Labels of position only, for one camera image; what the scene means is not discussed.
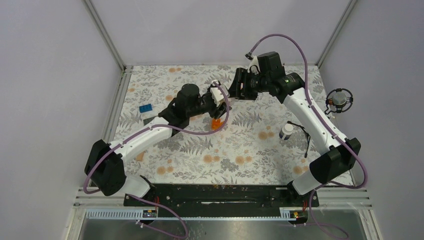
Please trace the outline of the orange pill organizer box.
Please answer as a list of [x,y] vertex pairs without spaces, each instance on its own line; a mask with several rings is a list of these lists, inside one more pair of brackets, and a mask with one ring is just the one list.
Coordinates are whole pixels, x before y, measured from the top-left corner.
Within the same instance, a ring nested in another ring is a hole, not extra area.
[[221,121],[220,118],[213,118],[211,120],[211,124],[210,124],[210,129],[212,131],[215,131],[217,129],[219,129],[222,126],[223,122]]

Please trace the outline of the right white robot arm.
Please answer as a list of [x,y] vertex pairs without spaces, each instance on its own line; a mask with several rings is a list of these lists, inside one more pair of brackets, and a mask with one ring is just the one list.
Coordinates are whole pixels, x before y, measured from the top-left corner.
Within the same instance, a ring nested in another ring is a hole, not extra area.
[[277,52],[254,57],[248,68],[238,67],[228,90],[230,97],[254,101],[269,93],[285,105],[310,135],[320,156],[308,171],[289,183],[287,201],[301,205],[307,193],[351,170],[361,149],[357,138],[348,138],[317,107],[306,83],[296,72],[286,73]]

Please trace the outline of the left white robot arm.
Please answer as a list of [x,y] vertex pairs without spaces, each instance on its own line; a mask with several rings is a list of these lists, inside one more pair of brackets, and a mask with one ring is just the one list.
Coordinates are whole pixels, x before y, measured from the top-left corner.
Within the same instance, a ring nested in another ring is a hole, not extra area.
[[152,204],[155,200],[152,184],[143,176],[126,173],[125,166],[149,147],[178,133],[189,133],[186,127],[194,116],[209,113],[214,119],[222,115],[228,118],[229,96],[228,89],[217,80],[203,95],[197,85],[184,84],[168,106],[141,129],[112,142],[96,141],[84,168],[84,193],[95,193],[88,190],[92,181],[105,196],[123,193],[135,196],[144,206]]

